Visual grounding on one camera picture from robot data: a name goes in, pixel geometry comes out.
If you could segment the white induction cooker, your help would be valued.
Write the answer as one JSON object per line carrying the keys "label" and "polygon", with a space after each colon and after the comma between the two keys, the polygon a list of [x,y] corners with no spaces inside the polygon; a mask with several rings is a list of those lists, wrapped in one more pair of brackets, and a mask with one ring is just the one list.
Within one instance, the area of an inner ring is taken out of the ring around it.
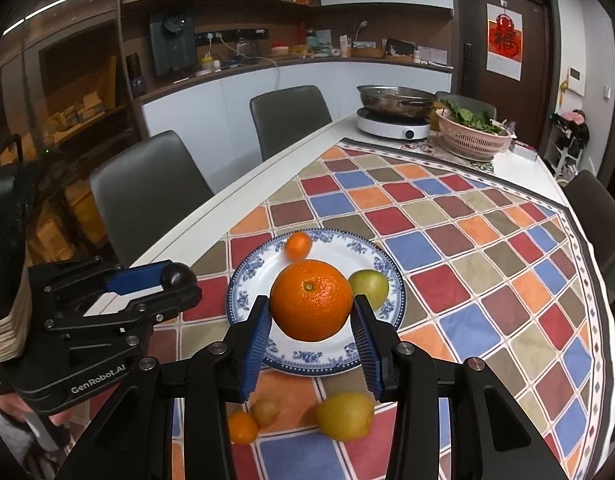
{"label": "white induction cooker", "polygon": [[356,126],[372,136],[407,142],[426,140],[431,131],[428,119],[381,115],[367,107],[358,108]]}

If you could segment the green apple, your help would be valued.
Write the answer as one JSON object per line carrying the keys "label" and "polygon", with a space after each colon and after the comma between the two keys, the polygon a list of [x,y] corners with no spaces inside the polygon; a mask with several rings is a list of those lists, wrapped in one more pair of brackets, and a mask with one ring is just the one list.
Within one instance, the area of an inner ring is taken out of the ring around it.
{"label": "green apple", "polygon": [[350,275],[349,283],[353,294],[364,295],[373,310],[380,309],[388,299],[389,281],[376,270],[358,270]]}

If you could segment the near grey dining chair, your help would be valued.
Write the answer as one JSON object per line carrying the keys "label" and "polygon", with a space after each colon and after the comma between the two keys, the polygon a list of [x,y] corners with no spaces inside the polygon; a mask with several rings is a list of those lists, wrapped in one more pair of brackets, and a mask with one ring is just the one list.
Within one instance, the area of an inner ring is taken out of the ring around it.
{"label": "near grey dining chair", "polygon": [[214,196],[178,134],[167,130],[118,154],[90,177],[117,259],[130,266]]}

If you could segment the far grey dining chair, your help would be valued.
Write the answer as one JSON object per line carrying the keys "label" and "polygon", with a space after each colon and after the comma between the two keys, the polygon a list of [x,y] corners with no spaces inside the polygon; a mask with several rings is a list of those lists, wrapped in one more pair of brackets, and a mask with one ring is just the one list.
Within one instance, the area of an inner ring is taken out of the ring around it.
{"label": "far grey dining chair", "polygon": [[260,94],[250,101],[250,110],[264,160],[332,122],[326,101],[316,86]]}

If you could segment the steel wok pan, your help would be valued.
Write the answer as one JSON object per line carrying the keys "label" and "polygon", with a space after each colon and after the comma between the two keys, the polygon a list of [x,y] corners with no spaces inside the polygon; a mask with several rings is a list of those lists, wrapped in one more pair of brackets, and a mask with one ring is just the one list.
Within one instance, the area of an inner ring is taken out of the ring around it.
{"label": "steel wok pan", "polygon": [[411,119],[426,118],[437,100],[434,93],[400,86],[364,84],[358,86],[357,91],[368,110]]}

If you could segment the small white box on table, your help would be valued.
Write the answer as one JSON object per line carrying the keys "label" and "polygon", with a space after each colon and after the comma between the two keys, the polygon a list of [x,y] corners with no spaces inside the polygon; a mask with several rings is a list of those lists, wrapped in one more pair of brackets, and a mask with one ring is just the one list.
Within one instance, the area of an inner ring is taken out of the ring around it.
{"label": "small white box on table", "polygon": [[539,154],[537,154],[533,146],[522,143],[519,140],[513,140],[513,142],[511,142],[510,151],[517,156],[531,160],[531,162],[535,162],[537,157],[539,157]]}

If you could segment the yellow pear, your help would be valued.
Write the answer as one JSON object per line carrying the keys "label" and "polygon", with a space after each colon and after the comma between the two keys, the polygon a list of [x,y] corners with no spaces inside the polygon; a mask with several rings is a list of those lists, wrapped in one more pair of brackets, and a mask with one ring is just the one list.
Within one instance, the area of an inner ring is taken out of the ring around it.
{"label": "yellow pear", "polygon": [[339,442],[366,437],[373,426],[374,414],[373,401],[356,392],[336,393],[316,408],[319,431]]}

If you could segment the large orange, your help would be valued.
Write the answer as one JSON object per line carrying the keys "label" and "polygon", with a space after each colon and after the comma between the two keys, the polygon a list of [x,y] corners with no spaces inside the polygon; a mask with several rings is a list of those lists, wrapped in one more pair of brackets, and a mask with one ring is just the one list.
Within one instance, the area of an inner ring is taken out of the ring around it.
{"label": "large orange", "polygon": [[269,294],[270,312],[280,330],[305,342],[336,335],[350,316],[353,300],[344,275],[331,264],[314,259],[286,266]]}

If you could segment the grey dining chair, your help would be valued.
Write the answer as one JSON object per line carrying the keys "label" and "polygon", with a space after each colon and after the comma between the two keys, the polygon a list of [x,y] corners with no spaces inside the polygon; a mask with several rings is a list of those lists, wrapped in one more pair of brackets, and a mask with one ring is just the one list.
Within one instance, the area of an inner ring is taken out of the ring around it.
{"label": "grey dining chair", "polygon": [[326,101],[316,86],[260,94],[250,101],[250,110],[264,160],[332,122]]}
{"label": "grey dining chair", "polygon": [[130,266],[214,196],[178,134],[167,130],[118,154],[90,177],[117,259]]}

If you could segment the small mandarin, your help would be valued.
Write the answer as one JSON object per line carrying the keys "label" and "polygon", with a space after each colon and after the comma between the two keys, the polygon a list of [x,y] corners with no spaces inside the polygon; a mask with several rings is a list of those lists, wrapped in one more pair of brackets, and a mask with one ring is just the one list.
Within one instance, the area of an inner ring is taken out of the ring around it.
{"label": "small mandarin", "polygon": [[291,262],[307,258],[313,247],[312,237],[306,232],[294,232],[286,240],[284,253]]}
{"label": "small mandarin", "polygon": [[229,437],[237,445],[249,445],[257,438],[260,426],[249,412],[234,412],[228,417]]}

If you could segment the pink basket with greens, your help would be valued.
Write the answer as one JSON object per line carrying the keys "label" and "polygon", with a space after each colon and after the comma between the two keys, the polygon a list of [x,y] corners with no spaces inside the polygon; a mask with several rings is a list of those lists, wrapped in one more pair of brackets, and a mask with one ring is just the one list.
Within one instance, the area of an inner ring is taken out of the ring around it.
{"label": "pink basket with greens", "polygon": [[505,122],[498,122],[484,104],[456,99],[439,102],[434,110],[437,142],[444,150],[472,162],[491,162],[510,148],[516,136]]}

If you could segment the right side grey chair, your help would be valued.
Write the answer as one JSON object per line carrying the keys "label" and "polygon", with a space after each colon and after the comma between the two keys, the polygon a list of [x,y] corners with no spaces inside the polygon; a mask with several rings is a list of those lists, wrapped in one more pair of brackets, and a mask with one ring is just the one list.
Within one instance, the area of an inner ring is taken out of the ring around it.
{"label": "right side grey chair", "polygon": [[600,270],[608,271],[615,261],[615,200],[587,170],[579,172],[563,192],[594,247]]}

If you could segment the dark brown door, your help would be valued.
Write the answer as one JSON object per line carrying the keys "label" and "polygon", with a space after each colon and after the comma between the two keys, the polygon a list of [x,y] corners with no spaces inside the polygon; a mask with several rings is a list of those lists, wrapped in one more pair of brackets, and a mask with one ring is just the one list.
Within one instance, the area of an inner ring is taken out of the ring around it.
{"label": "dark brown door", "polygon": [[561,61],[558,1],[454,0],[453,14],[453,90],[493,105],[544,153]]}

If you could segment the colourful checkered tablecloth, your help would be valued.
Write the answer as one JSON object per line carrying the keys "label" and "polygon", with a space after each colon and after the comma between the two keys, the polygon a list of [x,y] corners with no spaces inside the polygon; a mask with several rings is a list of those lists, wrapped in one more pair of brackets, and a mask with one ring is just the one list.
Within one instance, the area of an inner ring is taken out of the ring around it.
{"label": "colourful checkered tablecloth", "polygon": [[482,359],[571,479],[607,455],[615,386],[608,298],[570,209],[411,153],[344,141],[300,148],[227,191],[163,247],[200,304],[155,330],[161,362],[245,318],[286,266],[291,232],[343,274],[390,282],[378,316],[430,356]]}

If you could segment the brown kiwi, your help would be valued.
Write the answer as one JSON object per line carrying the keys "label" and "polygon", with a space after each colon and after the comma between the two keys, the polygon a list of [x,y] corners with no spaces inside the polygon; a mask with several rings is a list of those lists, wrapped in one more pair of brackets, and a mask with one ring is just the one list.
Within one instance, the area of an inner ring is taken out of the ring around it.
{"label": "brown kiwi", "polygon": [[281,408],[277,400],[262,398],[252,405],[251,413],[257,425],[260,429],[263,429],[275,424],[281,413]]}

